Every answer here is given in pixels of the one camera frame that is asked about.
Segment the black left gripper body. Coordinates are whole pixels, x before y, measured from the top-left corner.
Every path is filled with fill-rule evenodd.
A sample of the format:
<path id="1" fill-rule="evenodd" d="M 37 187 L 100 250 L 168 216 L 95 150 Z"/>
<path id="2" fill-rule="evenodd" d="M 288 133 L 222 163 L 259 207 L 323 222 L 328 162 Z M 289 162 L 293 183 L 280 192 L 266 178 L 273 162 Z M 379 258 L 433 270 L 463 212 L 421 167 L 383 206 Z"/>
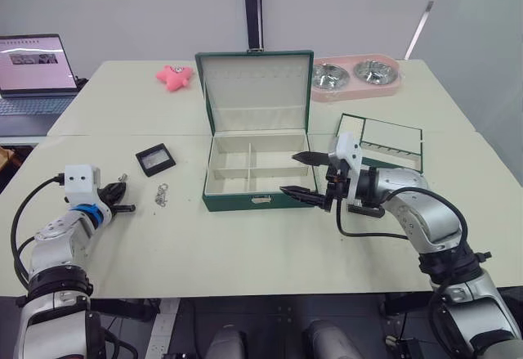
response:
<path id="1" fill-rule="evenodd" d="M 109 207 L 111 213 L 114 212 L 114 206 L 117 203 L 117 187 L 105 186 L 97 191 L 98 196 L 103 204 Z"/>

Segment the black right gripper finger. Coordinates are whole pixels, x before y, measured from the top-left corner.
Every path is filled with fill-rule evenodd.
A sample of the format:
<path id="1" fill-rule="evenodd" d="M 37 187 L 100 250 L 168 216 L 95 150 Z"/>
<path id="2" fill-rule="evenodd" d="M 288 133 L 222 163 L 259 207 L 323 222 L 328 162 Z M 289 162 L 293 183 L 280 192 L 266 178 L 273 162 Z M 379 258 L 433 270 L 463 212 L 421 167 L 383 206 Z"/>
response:
<path id="1" fill-rule="evenodd" d="M 326 195 L 318 193 L 317 191 L 312 191 L 301 186 L 281 186 L 279 189 L 285 195 L 301 203 L 318 207 L 326 212 L 331 211 L 332 199 Z"/>
<path id="2" fill-rule="evenodd" d="M 318 167 L 320 165 L 329 166 L 330 159 L 329 155 L 322 152 L 316 151 L 302 151 L 292 156 L 292 159 L 297 162 L 309 166 Z"/>

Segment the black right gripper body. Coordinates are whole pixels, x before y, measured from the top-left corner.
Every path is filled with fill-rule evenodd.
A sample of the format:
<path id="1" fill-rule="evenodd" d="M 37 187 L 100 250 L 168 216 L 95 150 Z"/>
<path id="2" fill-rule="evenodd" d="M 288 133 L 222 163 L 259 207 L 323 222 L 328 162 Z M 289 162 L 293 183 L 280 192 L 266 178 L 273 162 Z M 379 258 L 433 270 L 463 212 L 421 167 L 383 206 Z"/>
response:
<path id="1" fill-rule="evenodd" d="M 348 173 L 350 166 L 347 162 L 342 161 L 336 168 L 330 164 L 326 173 L 327 188 L 325 193 L 325 211 L 330 212 L 333 202 L 338 202 L 348 196 L 350 178 Z"/>

